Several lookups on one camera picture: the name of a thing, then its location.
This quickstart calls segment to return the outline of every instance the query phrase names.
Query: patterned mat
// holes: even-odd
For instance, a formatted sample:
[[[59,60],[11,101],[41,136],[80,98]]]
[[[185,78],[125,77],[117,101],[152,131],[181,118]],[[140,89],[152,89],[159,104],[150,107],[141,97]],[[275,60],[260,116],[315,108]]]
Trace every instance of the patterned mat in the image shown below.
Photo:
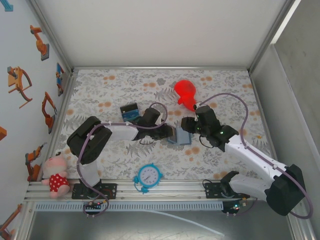
[[[270,156],[263,123],[251,81],[246,71],[187,69],[108,69],[80,70],[58,140],[57,152],[65,154],[68,178],[78,178],[77,158],[70,153],[67,138],[90,116],[101,121],[123,122],[120,106],[136,102],[143,113],[153,102],[168,109],[167,123],[179,126],[183,117],[194,113],[178,105],[173,87],[188,79],[196,87],[195,99],[227,92],[241,97],[249,108],[245,126],[246,140]],[[208,103],[222,124],[239,130],[245,116],[244,106],[231,96],[219,96]],[[156,106],[164,113],[161,106]],[[132,179],[145,164],[154,163],[168,180],[220,179],[231,170],[257,177],[242,161],[218,148],[201,145],[198,136],[191,145],[172,145],[166,139],[142,145],[138,141],[109,141],[97,159],[102,179]]]

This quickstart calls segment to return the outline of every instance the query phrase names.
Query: clock face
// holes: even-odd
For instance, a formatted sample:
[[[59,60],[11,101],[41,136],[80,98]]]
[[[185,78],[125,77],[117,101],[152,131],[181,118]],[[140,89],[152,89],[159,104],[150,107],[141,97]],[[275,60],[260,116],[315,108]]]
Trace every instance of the clock face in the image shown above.
[[[159,180],[158,171],[152,166],[142,169],[139,177],[142,185],[154,185]]]

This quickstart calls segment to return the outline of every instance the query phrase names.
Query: red toy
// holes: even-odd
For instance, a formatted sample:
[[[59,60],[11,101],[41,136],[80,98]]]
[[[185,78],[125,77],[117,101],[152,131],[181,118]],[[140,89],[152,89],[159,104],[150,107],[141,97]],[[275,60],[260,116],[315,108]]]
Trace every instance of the red toy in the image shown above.
[[[180,96],[178,104],[183,104],[187,109],[194,112],[196,104],[196,87],[189,80],[180,80],[174,86],[174,91]]]
[[[42,184],[50,187],[50,197],[53,199],[69,192],[66,170],[67,162],[62,155],[51,157],[44,162],[43,175],[48,179],[42,180]]]

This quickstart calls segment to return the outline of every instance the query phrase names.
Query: mounting plate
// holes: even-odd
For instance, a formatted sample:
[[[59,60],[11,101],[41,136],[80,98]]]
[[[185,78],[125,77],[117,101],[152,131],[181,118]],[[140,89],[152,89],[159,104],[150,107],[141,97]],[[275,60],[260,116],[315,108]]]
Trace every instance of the mounting plate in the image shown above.
[[[44,61],[44,60],[46,60],[46,59],[49,58],[49,50],[50,50],[50,45],[49,45],[49,43],[47,43],[47,44],[46,44],[46,54],[45,54],[45,55],[42,55],[42,54],[40,53],[40,55],[41,55],[41,61]]]
[[[242,193],[235,193],[234,196],[226,197],[222,193],[221,183],[220,182],[206,182],[205,186],[205,196],[207,199],[242,199],[244,194]]]
[[[73,185],[72,189],[72,199],[91,199],[87,196],[86,192],[88,188],[81,183]],[[101,189],[99,190],[103,193],[108,199],[116,199],[117,195],[117,184],[115,183],[102,183]]]

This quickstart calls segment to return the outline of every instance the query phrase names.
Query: white cable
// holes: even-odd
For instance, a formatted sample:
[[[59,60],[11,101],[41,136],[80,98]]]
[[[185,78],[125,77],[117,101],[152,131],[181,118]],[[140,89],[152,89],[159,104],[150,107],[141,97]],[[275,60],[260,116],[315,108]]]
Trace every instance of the white cable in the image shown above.
[[[198,226],[198,227],[200,227],[200,228],[203,228],[203,229],[206,229],[206,230],[208,230],[208,231],[210,231],[210,232],[212,232],[212,233],[214,233],[214,234],[218,234],[218,235],[223,236],[223,237],[225,236],[223,233],[218,232],[218,231],[216,231],[216,230],[213,230],[213,229],[211,229],[211,228],[209,228],[209,227],[207,227],[207,226],[204,226],[204,225],[202,225],[202,224],[200,224],[200,223],[197,223],[197,222],[195,222],[195,221],[191,221],[191,220],[189,220],[189,219],[185,219],[185,218],[182,218],[182,217],[179,217],[179,216],[175,216],[175,215],[172,215],[172,214],[169,214],[169,213],[166,213],[166,212],[153,211],[153,210],[140,210],[139,212],[147,212],[147,213],[165,215],[165,216],[168,216],[168,217],[171,217],[171,218],[174,218],[174,219],[179,219],[179,220],[185,221],[185,222],[187,222],[187,223],[196,225],[196,226]]]

